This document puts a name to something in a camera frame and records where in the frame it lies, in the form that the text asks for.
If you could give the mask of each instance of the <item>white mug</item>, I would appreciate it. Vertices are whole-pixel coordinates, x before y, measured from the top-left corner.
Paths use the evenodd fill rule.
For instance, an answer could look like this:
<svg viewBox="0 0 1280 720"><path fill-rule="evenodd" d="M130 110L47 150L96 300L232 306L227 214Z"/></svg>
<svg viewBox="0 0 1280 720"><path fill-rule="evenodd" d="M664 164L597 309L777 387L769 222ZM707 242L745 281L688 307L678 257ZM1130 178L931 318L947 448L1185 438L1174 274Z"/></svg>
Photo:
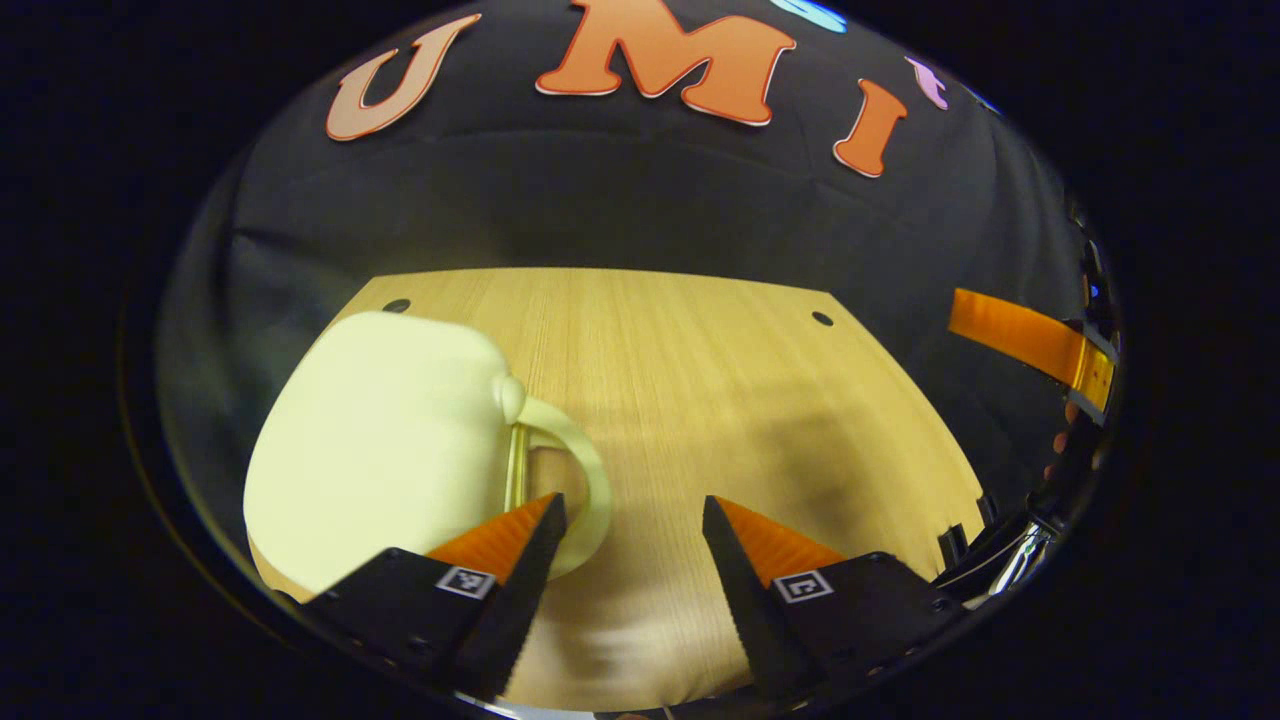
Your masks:
<svg viewBox="0 0 1280 720"><path fill-rule="evenodd" d="M586 477L554 578L585 562L609 525L611 491L586 433L526 396L484 333L351 315L303 356L253 447L253 561L268 585L306 601L387 547L425 555L521 505L525 450L538 446L568 450Z"/></svg>

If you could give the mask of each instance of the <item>letter m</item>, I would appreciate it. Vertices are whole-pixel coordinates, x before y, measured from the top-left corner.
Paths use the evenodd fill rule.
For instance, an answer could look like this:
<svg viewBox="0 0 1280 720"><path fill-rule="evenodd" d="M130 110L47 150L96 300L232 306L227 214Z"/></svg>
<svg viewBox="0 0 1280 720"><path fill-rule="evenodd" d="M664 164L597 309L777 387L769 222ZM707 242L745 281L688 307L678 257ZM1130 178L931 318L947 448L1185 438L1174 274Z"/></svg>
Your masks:
<svg viewBox="0 0 1280 720"><path fill-rule="evenodd" d="M759 20L730 15L686 33L662 0L572 0L585 14L561 67L535 83L548 95L608 95L622 86L609 72L622 54L645 97L658 97L707 63L703 79L680 94L686 105L749 126L769 123L765 105L778 56L791 36Z"/></svg>

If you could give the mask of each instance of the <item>mug handle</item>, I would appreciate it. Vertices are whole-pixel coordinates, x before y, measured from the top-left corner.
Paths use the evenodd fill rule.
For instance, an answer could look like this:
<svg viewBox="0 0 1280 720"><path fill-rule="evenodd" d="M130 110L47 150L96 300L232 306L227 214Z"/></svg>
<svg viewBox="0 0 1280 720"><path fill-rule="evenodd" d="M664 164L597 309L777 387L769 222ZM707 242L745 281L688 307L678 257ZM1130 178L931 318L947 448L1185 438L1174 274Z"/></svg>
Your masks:
<svg viewBox="0 0 1280 720"><path fill-rule="evenodd" d="M556 551L556 559L552 560L548 579L558 578L586 562L604 542L604 536L609 532L613 491L604 474L604 461L600 460L600 454L595 451L591 439L559 407L526 396L516 423L540 430L531 433L529 447L567 450L582 466L586 477L586 503L570 523Z"/></svg>

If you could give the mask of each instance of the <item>table surface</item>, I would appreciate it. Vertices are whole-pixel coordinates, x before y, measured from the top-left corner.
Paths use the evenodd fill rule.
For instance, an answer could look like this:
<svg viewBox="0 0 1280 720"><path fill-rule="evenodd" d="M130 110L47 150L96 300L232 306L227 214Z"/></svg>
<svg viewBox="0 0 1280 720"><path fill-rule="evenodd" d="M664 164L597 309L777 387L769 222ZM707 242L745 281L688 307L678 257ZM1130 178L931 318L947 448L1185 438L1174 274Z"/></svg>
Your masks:
<svg viewBox="0 0 1280 720"><path fill-rule="evenodd" d="M609 536L548 583L506 700L567 710L676 705L750 680L701 537L707 495L925 579L937 537L982 529L960 447L892 356L831 295L726 278L579 268L384 275L334 323L406 314L492 337L530 395L591 437ZM822 313L833 324L814 318ZM538 451L530 497L580 478Z"/></svg>

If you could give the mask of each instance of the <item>orange strap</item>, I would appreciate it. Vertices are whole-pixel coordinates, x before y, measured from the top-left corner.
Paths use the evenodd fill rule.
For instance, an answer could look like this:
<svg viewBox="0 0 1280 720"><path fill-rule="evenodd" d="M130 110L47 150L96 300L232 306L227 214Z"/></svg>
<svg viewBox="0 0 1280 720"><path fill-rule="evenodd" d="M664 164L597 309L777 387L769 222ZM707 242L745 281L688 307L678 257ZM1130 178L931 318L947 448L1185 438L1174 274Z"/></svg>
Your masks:
<svg viewBox="0 0 1280 720"><path fill-rule="evenodd" d="M956 288L947 329L1020 360L1074 388L1100 410L1107 409L1115 374L1111 359L1087 337L1048 315Z"/></svg>

